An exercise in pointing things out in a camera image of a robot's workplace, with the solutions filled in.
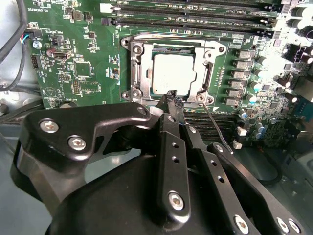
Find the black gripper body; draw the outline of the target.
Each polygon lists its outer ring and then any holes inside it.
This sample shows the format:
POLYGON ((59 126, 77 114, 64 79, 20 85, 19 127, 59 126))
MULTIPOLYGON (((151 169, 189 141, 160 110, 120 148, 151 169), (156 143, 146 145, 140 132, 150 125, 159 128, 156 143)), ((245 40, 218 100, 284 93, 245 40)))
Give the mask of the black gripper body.
POLYGON ((48 235, 178 235, 190 221, 187 148, 141 155, 77 189, 57 207, 48 235))

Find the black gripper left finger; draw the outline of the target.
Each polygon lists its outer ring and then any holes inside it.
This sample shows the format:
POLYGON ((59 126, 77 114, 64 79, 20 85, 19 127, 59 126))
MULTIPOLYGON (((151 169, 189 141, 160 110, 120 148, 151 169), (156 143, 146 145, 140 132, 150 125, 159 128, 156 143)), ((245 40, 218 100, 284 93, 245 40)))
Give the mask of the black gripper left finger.
POLYGON ((179 133, 183 108, 176 92, 169 91, 155 106, 156 114, 135 102, 33 112, 23 121, 21 172, 54 214, 85 185, 85 169, 96 161, 99 149, 150 149, 158 158, 157 205, 167 217, 177 217, 169 198, 176 193, 182 198, 181 212, 187 214, 187 158, 179 133))

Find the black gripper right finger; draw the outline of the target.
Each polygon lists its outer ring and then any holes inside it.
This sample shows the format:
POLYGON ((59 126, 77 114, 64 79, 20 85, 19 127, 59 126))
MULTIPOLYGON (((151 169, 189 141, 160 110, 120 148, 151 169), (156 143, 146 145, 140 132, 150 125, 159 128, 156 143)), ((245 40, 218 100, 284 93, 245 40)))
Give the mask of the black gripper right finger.
POLYGON ((185 121, 176 100, 186 143, 191 205, 190 221, 179 235, 303 235, 300 222, 218 142, 205 144, 185 121))

